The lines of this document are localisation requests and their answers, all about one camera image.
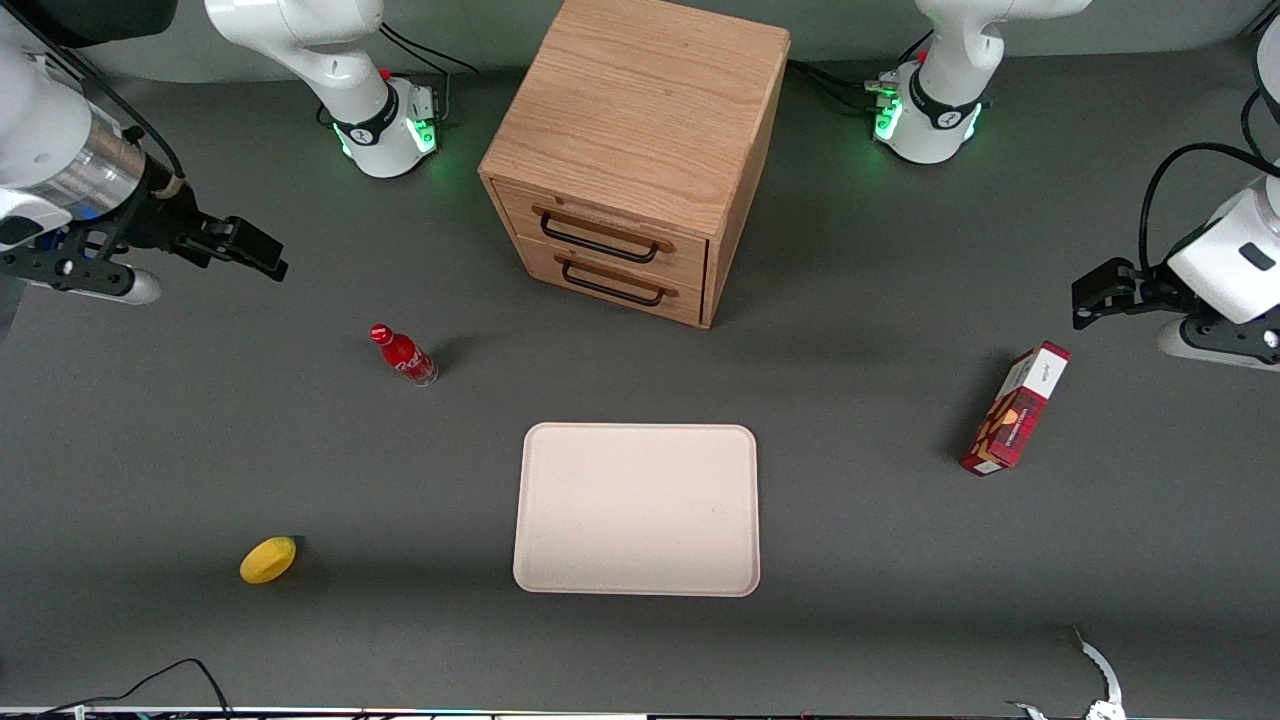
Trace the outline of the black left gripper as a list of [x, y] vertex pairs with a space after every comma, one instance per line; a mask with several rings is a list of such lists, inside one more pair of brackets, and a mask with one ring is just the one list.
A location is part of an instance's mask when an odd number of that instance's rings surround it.
[[[1130, 296], [1132, 299], [1115, 299]], [[1196, 292], [1166, 263], [1137, 266], [1111, 258], [1071, 283], [1073, 329], [1129, 313], [1197, 313]]]

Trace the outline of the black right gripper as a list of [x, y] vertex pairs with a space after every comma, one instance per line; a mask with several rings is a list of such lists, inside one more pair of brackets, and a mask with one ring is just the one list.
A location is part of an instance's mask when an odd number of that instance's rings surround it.
[[3, 188], [3, 275], [69, 293], [161, 293], [120, 263], [152, 249], [200, 268], [236, 261], [283, 282], [284, 246], [251, 222], [201, 211], [177, 179], [46, 179]]

